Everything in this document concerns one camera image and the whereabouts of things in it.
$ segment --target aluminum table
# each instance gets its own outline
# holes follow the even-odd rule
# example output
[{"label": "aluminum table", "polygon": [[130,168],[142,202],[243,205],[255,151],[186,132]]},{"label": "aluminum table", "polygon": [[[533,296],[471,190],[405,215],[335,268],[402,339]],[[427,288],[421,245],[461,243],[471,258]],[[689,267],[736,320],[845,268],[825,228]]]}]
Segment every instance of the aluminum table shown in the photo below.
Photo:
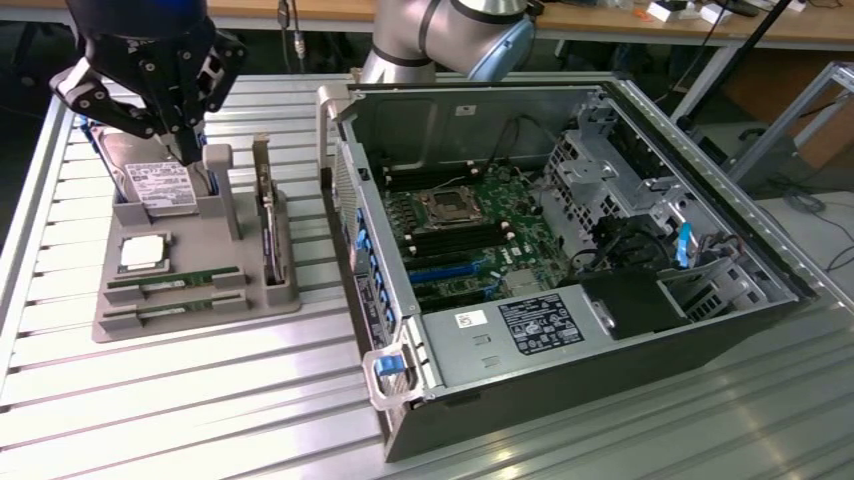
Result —
[{"label": "aluminum table", "polygon": [[345,81],[243,77],[207,128],[235,147],[241,188],[253,135],[270,133],[303,309],[108,344],[90,334],[112,184],[54,101],[0,258],[0,477],[854,478],[841,308],[698,371],[383,462],[317,179],[314,92]]}]

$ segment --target motherboard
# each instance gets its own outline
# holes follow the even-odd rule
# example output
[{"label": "motherboard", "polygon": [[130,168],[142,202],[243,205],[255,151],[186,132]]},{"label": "motherboard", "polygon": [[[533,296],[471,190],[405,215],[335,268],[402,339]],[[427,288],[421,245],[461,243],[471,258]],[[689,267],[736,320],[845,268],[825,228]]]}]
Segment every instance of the motherboard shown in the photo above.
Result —
[{"label": "motherboard", "polygon": [[570,260],[564,238],[542,217],[543,193],[511,165],[431,188],[386,190],[386,211],[423,312],[537,293],[566,277]]}]

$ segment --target green circuit board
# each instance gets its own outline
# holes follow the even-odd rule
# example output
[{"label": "green circuit board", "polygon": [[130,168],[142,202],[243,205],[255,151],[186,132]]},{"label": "green circuit board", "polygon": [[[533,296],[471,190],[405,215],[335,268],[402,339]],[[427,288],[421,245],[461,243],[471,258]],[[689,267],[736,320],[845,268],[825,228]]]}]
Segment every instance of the green circuit board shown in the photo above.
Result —
[{"label": "green circuit board", "polygon": [[[515,169],[507,166],[494,167],[482,181],[473,185],[454,186],[451,183],[430,190],[386,192],[386,211],[398,245],[402,246],[405,264],[413,260],[406,249],[407,233],[451,230],[458,226],[437,225],[437,215],[431,213],[431,201],[447,194],[457,195],[454,202],[458,209],[453,208],[453,213],[459,211],[470,218],[481,217],[473,222],[462,222],[463,225],[506,221],[515,236],[505,245],[455,253],[466,257],[466,260],[455,264],[478,263],[475,274],[414,285],[422,309],[434,310],[430,308],[434,300],[454,296],[459,296],[461,303],[466,302],[466,296],[470,303],[481,303],[554,288],[569,273],[569,258],[561,250],[558,237],[535,208],[541,193],[530,187]],[[419,267],[407,266],[410,274],[414,271],[443,268]],[[437,303],[438,307],[445,306],[442,301]]]}]

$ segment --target open computer chassis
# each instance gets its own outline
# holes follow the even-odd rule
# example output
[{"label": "open computer chassis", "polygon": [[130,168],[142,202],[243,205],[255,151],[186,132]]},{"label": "open computer chassis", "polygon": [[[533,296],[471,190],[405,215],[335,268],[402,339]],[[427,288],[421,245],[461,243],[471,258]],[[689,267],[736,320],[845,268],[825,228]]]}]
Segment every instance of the open computer chassis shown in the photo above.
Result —
[{"label": "open computer chassis", "polygon": [[389,461],[698,368],[816,298],[628,81],[335,86],[319,113]]}]

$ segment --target wooden desk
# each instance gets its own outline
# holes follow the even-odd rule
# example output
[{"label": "wooden desk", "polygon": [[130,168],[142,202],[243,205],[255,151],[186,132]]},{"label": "wooden desk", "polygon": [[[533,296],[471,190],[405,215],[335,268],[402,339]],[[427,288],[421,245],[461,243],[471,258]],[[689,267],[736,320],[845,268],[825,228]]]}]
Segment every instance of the wooden desk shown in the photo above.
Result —
[{"label": "wooden desk", "polygon": [[[374,0],[298,0],[301,27],[307,31],[371,32]],[[279,29],[278,0],[209,0],[209,12],[222,28]],[[64,0],[0,0],[0,19],[71,23]],[[762,16],[734,15],[709,42],[720,47],[674,118],[696,105],[721,74]],[[538,37],[617,43],[698,45],[712,25],[704,20],[662,23],[630,11],[549,4],[538,20]],[[788,10],[760,43],[761,48],[854,51],[854,5],[837,9],[808,6]]]}]

